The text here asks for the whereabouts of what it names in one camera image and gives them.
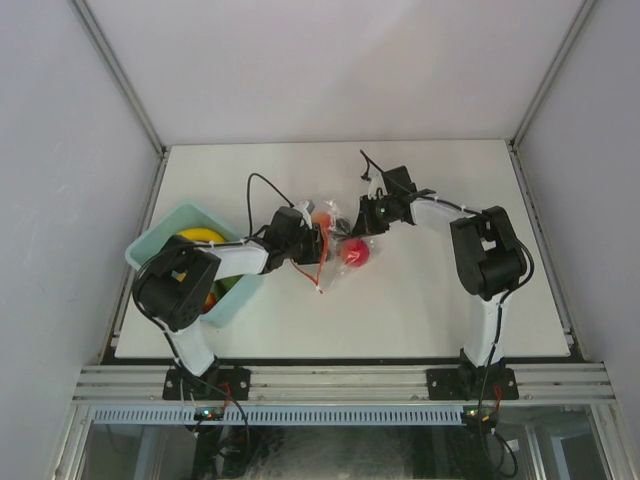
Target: black wire bundle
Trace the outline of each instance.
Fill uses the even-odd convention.
[[[384,170],[382,170],[382,168],[380,168],[378,166],[378,164],[376,162],[374,162],[366,153],[364,150],[360,150],[360,154],[364,157],[365,162],[367,162],[367,170],[362,174],[362,176],[360,178],[362,178],[363,180],[371,180],[371,178],[369,177],[369,168],[373,167],[376,170],[378,170],[378,172],[380,172],[380,175],[382,175],[382,178],[384,178],[385,180],[388,180],[389,182],[393,183],[396,187],[401,188],[402,190],[404,190],[405,192],[407,192],[408,195],[415,195],[416,198],[421,198],[423,200],[429,200],[431,202],[434,203],[440,203],[442,205],[446,205],[447,207],[453,209],[453,210],[457,210],[458,212],[468,212],[474,215],[482,215],[482,213],[476,211],[476,210],[472,210],[470,208],[467,207],[462,207],[460,205],[457,205],[453,202],[450,202],[449,200],[445,200],[443,198],[439,198],[439,197],[432,197],[430,195],[424,195],[424,194],[416,194],[415,192],[411,192],[410,190],[408,190],[404,185],[399,184],[398,182],[396,182],[393,177],[387,175],[387,172],[385,172]]]

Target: black cable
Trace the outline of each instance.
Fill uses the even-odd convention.
[[[360,154],[364,157],[365,162],[367,163],[367,170],[364,174],[362,174],[361,178],[363,180],[371,180],[371,178],[369,177],[369,167],[372,166],[373,168],[375,168],[376,170],[378,170],[378,172],[380,172],[380,174],[382,175],[382,177],[385,180],[388,180],[389,182],[393,183],[395,186],[401,188],[402,190],[404,190],[407,194],[409,195],[416,195],[415,192],[412,192],[411,190],[409,190],[407,187],[405,187],[404,185],[399,184],[398,182],[396,182],[393,177],[387,175],[387,172],[385,172],[384,170],[382,170],[382,168],[380,168],[380,166],[374,162],[369,155],[367,155],[365,153],[364,150],[360,150]],[[480,215],[482,216],[482,213],[476,211],[476,210],[472,210],[470,208],[467,207],[462,207],[460,205],[457,205],[453,202],[450,202],[448,200],[442,199],[442,198],[438,198],[438,197],[430,197],[428,195],[416,195],[416,198],[422,198],[423,200],[429,200],[431,202],[434,203],[440,203],[442,205],[446,205],[449,208],[452,208],[454,210],[457,210],[458,212],[468,212],[471,213],[473,215]]]
[[[498,303],[498,319],[496,322],[496,336],[493,340],[493,345],[491,346],[491,351],[489,352],[489,358],[487,359],[487,363],[485,366],[485,372],[484,372],[484,379],[482,380],[482,388],[480,389],[480,395],[478,398],[478,433],[480,435],[480,443],[482,444],[482,448],[484,450],[484,453],[487,457],[487,459],[489,460],[489,462],[491,463],[491,456],[489,455],[489,450],[487,448],[487,444],[486,444],[486,439],[484,438],[484,435],[482,435],[482,400],[484,398],[484,390],[487,386],[487,378],[489,377],[489,367],[491,366],[491,362],[493,361],[493,356],[496,352],[496,345],[498,344],[498,342],[500,341],[500,335],[502,333],[502,308],[503,305],[505,303],[505,301],[507,300],[507,298],[513,294],[513,292],[515,292],[516,290],[524,287],[527,283],[529,283],[529,281],[531,280],[531,277],[533,277],[533,272],[535,271],[535,263],[533,261],[533,256],[531,255],[531,252],[529,251],[529,249],[524,245],[524,243],[522,243],[519,239],[516,238],[516,242],[518,242],[518,245],[520,246],[520,248],[522,248],[522,251],[524,252],[525,256],[527,257],[527,263],[528,263],[528,272],[527,275],[525,276],[524,280],[522,280],[522,282],[520,282],[518,285],[516,285],[514,288],[512,288],[511,290],[506,291],[503,295],[502,298],[500,299],[500,302]],[[514,461],[514,469],[516,471],[516,475],[518,472],[518,464],[517,461],[515,459],[515,457],[513,457],[513,461]],[[497,473],[499,473],[500,475],[502,475],[503,477],[507,477],[507,478],[514,478],[515,475],[509,476],[509,475],[505,475],[500,468],[502,467],[502,461],[500,462],[500,465],[496,468]]]
[[[505,478],[516,478],[518,476],[518,460],[516,459],[516,454],[513,452],[513,449],[511,448],[511,446],[509,445],[509,443],[504,439],[504,437],[502,435],[500,435],[498,432],[495,432],[493,434],[494,437],[496,437],[496,440],[498,440],[498,442],[501,444],[500,445],[500,449],[502,450],[502,460],[500,461],[500,466],[502,466],[502,462],[504,461],[504,449],[506,448],[507,451],[509,452],[509,455],[511,456],[511,461],[513,462],[513,472],[506,474],[503,472],[500,472],[500,475],[502,475]]]
[[[242,416],[242,421],[244,422],[245,437],[246,437],[245,438],[245,443],[246,443],[245,461],[248,462],[249,457],[251,455],[251,433],[249,431],[249,417],[247,416],[246,412],[242,408],[242,405],[240,405],[240,403],[238,403],[238,401],[235,398],[233,398],[231,395],[229,395],[227,392],[225,392],[221,388],[218,388],[215,385],[212,385],[209,382],[202,380],[200,377],[196,377],[191,372],[187,371],[184,367],[182,367],[177,363],[176,363],[176,368],[178,368],[178,371],[181,372],[181,374],[183,375],[183,378],[185,378],[187,381],[195,380],[196,382],[199,382],[202,385],[205,385],[206,387],[211,388],[217,393],[223,395],[225,398],[227,398],[231,403],[233,403],[236,406],[236,408],[240,412],[240,415]]]
[[[284,193],[278,190],[278,187],[276,187],[273,183],[271,183],[271,181],[269,181],[266,177],[255,172],[249,175],[249,178],[247,178],[247,216],[249,217],[249,237],[248,238],[253,238],[253,215],[251,213],[251,179],[253,177],[258,177],[259,179],[267,183],[271,188],[273,188],[276,191],[278,195],[280,195],[284,199],[285,202],[287,202],[289,207],[294,206],[294,203],[291,200],[289,200]]]

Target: white table surface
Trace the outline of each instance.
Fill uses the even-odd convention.
[[[152,224],[192,200],[247,233],[247,176],[267,176],[294,202],[335,199],[355,219],[365,151],[383,168],[406,165],[420,188],[468,206],[506,208],[536,261],[532,281],[511,301],[507,356],[563,356],[568,348],[504,142],[499,140],[341,142],[173,147]],[[281,200],[252,182],[256,228]],[[222,358],[456,357],[468,329],[471,297],[460,284],[450,234],[394,224],[376,238],[368,264],[320,295],[289,264],[267,275],[223,329],[203,325]],[[129,302],[118,358],[171,357],[160,330]]]

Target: red wire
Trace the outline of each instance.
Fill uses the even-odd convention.
[[[320,274],[322,273],[322,267],[324,266],[326,260],[327,260],[327,255],[329,254],[329,228],[328,227],[320,227],[320,232],[322,233],[322,241],[323,241],[323,245],[322,245],[322,256],[320,257],[320,265],[318,265],[318,272],[316,274],[316,276],[314,277],[313,275],[303,271],[298,264],[296,264],[293,260],[291,260],[291,264],[293,265],[293,267],[298,270],[301,274],[303,274],[305,277],[307,277],[309,280],[311,280],[313,282],[313,284],[318,287],[318,291],[320,293],[323,293],[322,290],[319,288],[320,287]]]

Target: black mounting bracket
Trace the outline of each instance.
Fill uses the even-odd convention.
[[[494,386],[502,390],[502,400],[520,398],[516,376],[510,368],[503,368],[499,376],[487,381],[483,400],[497,400]],[[427,388],[429,400],[478,400],[482,384],[476,383],[470,389],[466,387],[460,378],[459,367],[431,368],[427,370]]]
[[[246,401],[249,399],[251,387],[251,370],[240,367],[219,366],[205,372],[202,381],[214,385],[222,391],[229,393],[234,400]],[[228,400],[220,392],[200,383],[189,380],[183,372],[171,368],[164,379],[162,391],[163,400]]]

